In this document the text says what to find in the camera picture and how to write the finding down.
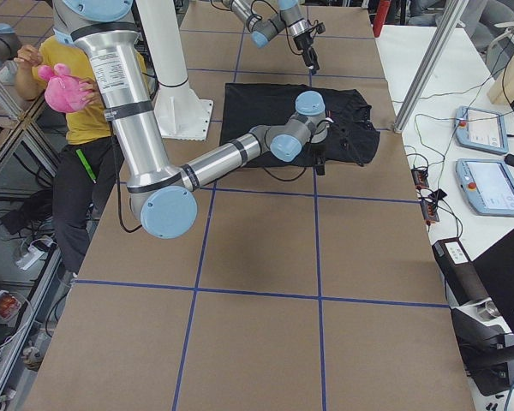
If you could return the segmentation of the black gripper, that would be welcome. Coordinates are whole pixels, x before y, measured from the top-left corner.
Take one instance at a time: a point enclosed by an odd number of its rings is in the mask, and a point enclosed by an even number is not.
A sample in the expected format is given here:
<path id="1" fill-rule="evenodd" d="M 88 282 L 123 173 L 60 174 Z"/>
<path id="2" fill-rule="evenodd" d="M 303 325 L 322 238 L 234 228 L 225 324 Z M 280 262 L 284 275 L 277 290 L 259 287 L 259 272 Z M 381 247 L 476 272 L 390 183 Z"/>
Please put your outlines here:
<path id="1" fill-rule="evenodd" d="M 314 38 L 310 30 L 299 33 L 293 37 L 296 48 L 302 53 L 305 66 L 310 71 L 318 71 L 320 69 L 318 55 L 313 48 Z"/>
<path id="2" fill-rule="evenodd" d="M 317 175 L 324 175 L 326 163 L 326 144 L 315 143 L 310 145 L 310 153 L 312 154 L 313 164 Z"/>

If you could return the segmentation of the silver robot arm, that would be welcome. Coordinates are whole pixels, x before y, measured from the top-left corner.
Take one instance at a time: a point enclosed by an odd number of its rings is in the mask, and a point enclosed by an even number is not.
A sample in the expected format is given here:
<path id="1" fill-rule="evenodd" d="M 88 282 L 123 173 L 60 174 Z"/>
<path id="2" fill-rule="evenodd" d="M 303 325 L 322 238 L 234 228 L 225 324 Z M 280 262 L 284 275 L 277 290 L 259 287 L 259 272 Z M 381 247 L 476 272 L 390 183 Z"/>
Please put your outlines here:
<path id="1" fill-rule="evenodd" d="M 289 162 L 327 135 L 321 95 L 300 94 L 279 126 L 259 125 L 210 152 L 176 166 L 164 138 L 203 140 L 212 101 L 199 98 L 188 73 L 174 4 L 170 1 L 56 1 L 54 31 L 87 55 L 131 176 L 130 206 L 143 228 L 170 239 L 197 215 L 195 189 L 265 152 Z"/>
<path id="2" fill-rule="evenodd" d="M 326 27 L 321 21 L 311 22 L 304 17 L 298 1 L 278 1 L 277 6 L 269 1 L 262 1 L 273 11 L 267 18 L 254 9 L 258 1 L 230 0 L 209 3 L 215 9 L 233 13 L 243 23 L 258 48 L 265 47 L 278 35 L 284 35 L 291 53 L 303 59 L 310 74 L 316 74 L 320 70 L 314 38 L 322 34 Z"/>

